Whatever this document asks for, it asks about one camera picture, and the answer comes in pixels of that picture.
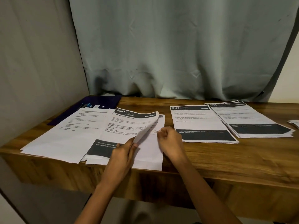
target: left hand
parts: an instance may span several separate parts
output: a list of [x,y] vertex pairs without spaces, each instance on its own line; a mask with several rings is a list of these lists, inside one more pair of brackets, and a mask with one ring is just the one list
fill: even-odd
[[129,139],[125,144],[117,144],[113,149],[109,162],[102,174],[101,183],[116,189],[125,178],[133,165],[133,156],[138,147],[132,144],[134,138]]

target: wooden table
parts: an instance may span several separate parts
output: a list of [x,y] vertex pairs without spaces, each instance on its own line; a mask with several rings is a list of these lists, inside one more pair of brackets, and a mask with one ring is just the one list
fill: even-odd
[[[170,105],[205,102],[123,97],[118,107],[140,113],[158,111],[165,114],[165,126],[173,126]],[[248,104],[291,128],[287,121],[299,119],[299,104]],[[0,155],[22,182],[93,192],[105,166],[20,154],[23,146],[52,128],[47,123],[54,117],[2,146]],[[237,216],[295,223],[299,222],[299,131],[293,136],[238,139],[238,145],[185,143],[185,149],[194,167]],[[181,177],[165,156],[162,171],[132,169],[115,196],[193,208]]]

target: blue object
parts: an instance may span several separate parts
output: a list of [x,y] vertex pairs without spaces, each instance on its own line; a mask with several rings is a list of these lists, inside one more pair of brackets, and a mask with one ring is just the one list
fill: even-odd
[[71,106],[65,112],[60,114],[54,120],[49,122],[47,125],[49,126],[56,126],[62,120],[65,120],[71,114],[75,113],[81,107],[94,107],[95,105],[99,105],[99,108],[102,109],[115,109],[119,100],[121,99],[122,95],[115,95],[115,96],[87,96],[84,97],[82,100],[78,101],[76,104]]

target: hand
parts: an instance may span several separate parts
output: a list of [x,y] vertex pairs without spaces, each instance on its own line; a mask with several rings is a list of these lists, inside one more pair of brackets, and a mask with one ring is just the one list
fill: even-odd
[[137,144],[132,144],[133,140],[134,138],[131,138],[123,145],[117,144],[113,149],[100,183],[116,189],[122,182],[133,165],[133,156],[138,147]]
[[161,150],[176,166],[182,161],[188,160],[182,141],[182,135],[171,127],[163,127],[157,131],[157,138]]

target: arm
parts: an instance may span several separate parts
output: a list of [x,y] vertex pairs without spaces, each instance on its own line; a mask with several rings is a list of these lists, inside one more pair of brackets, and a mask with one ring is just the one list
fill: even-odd
[[164,127],[157,132],[157,137],[160,148],[181,174],[203,224],[241,224],[193,167],[185,153],[182,136],[173,128]]
[[100,183],[75,224],[99,224],[102,221],[114,191],[133,165],[133,155],[138,147],[137,144],[132,145],[133,140],[134,138],[129,139],[122,146],[118,144],[112,151]]

